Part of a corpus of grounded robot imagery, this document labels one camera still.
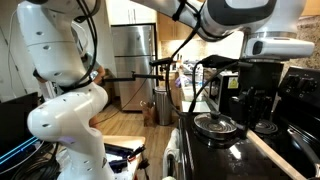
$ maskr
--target floor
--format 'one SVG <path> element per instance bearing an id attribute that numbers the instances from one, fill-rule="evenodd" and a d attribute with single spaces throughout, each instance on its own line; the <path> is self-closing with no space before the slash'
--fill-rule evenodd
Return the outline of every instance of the floor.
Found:
<path id="1" fill-rule="evenodd" d="M 171 131 L 176 125 L 144 127 L 141 112 L 125 113 L 119 111 L 119 109 L 120 103 L 118 101 L 106 107 L 98 115 L 99 121 L 102 121 L 98 125 L 98 129 L 104 135 L 144 136 L 146 138 L 144 157 L 150 163 L 147 174 L 150 180 L 162 179 L 163 152 L 169 141 Z M 139 180 L 146 179 L 142 170 L 138 170 L 137 176 Z"/>

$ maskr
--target stainless steel refrigerator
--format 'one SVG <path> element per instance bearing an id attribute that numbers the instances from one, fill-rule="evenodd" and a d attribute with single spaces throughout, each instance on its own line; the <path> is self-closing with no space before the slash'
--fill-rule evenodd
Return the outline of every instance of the stainless steel refrigerator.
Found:
<path id="1" fill-rule="evenodd" d="M 113 48 L 118 78 L 136 74 L 154 74 L 149 66 L 157 58 L 155 23 L 112 25 Z M 121 107 L 124 111 L 140 111 L 140 102 L 151 102 L 154 80 L 139 79 L 119 82 Z"/>

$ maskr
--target black stove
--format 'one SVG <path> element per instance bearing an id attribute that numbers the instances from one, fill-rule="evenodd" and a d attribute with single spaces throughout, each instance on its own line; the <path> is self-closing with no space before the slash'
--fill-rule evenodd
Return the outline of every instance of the black stove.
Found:
<path id="1" fill-rule="evenodd" d="M 280 85 L 281 100 L 272 119 L 260 120 L 253 130 L 306 178 L 315 176 L 314 164 L 289 135 L 288 129 L 296 132 L 320 156 L 320 88 L 317 82 L 320 82 L 320 71 L 290 67 Z M 184 172 L 180 179 L 291 179 L 249 140 L 217 140 L 203 135 L 194 127 L 196 115 L 181 118 L 179 122 Z"/>

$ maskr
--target kitchen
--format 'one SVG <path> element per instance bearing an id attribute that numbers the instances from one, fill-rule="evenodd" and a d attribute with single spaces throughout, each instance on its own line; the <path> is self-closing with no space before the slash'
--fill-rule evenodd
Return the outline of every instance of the kitchen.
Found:
<path id="1" fill-rule="evenodd" d="M 158 27 L 158 56 L 159 58 L 169 57 L 172 53 L 180 46 L 183 42 L 183 39 L 186 38 L 186 35 L 190 33 L 190 29 L 188 27 L 184 27 L 183 24 L 179 23 L 171 23 L 169 27 L 164 27 L 161 23 L 161 15 L 152 11 L 150 9 L 145 9 L 139 5 L 132 5 L 127 4 L 127 7 L 124 8 L 123 5 L 128 3 L 127 1 L 115 1 L 115 0 L 107 0 L 107 17 L 101 16 L 98 21 L 103 22 L 103 28 L 107 29 L 109 35 L 107 35 L 107 39 L 110 42 L 115 41 L 112 40 L 112 28 L 108 28 L 109 25 L 119 25 L 119 24 L 136 24 L 136 23 L 157 23 Z M 318 61 L 319 58 L 319 23 L 320 19 L 318 16 L 315 17 L 308 17 L 302 18 L 299 21 L 299 32 L 298 32 L 298 39 L 303 39 L 307 41 L 312 41 L 317 43 L 315 47 L 315 52 L 310 58 L 305 58 L 299 61 L 289 61 L 285 62 L 285 67 L 283 71 L 283 76 L 286 74 L 286 70 L 289 66 L 295 65 L 300 67 L 309 67 L 313 69 L 319 69 L 320 63 Z M 171 30 L 171 32 L 165 32 L 163 34 L 163 29 Z M 179 54 L 182 55 L 179 57 L 181 63 L 189 60 L 201 60 L 211 54 L 218 53 L 221 55 L 236 57 L 240 52 L 234 51 L 234 49 L 239 49 L 239 42 L 236 40 L 231 40 L 231 44 L 214 44 L 214 43 L 206 43 L 205 41 L 201 40 L 199 37 L 195 37 L 191 40 L 180 52 Z M 100 47 L 100 52 L 103 52 L 104 47 Z M 110 51 L 109 54 L 104 54 L 102 57 L 115 57 L 116 54 L 114 51 Z M 106 58 L 98 59 L 104 67 L 110 70 L 110 73 L 113 76 L 117 77 L 118 69 L 117 69 L 117 62 L 115 58 Z M 175 76 L 176 73 L 172 72 L 172 79 L 170 81 L 175 81 L 176 78 L 179 77 Z M 121 97 L 121 90 L 119 87 L 121 86 L 121 82 L 115 83 L 115 96 Z M 175 98 L 175 105 L 180 106 L 182 108 L 182 101 L 183 101 L 183 87 L 177 88 L 172 86 L 171 87 L 173 92 L 177 93 L 177 97 Z M 98 118 L 101 121 L 105 121 L 99 125 L 99 130 L 102 131 L 104 135 L 119 135 L 119 136 L 143 136 L 146 138 L 145 145 L 146 151 L 144 152 L 146 158 L 149 159 L 150 166 L 147 168 L 147 174 L 151 179 L 161 179 L 163 178 L 162 175 L 162 161 L 163 161 L 163 153 L 165 152 L 165 148 L 167 143 L 170 139 L 172 130 L 177 125 L 177 119 L 174 117 L 175 120 L 174 124 L 169 126 L 155 126 L 155 127 L 143 127 L 143 116 L 141 113 L 137 112 L 121 112 L 124 104 L 119 101 L 112 101 L 113 104 L 109 105 L 98 115 Z M 145 172 L 139 171 L 138 172 L 138 179 L 145 179 Z"/>

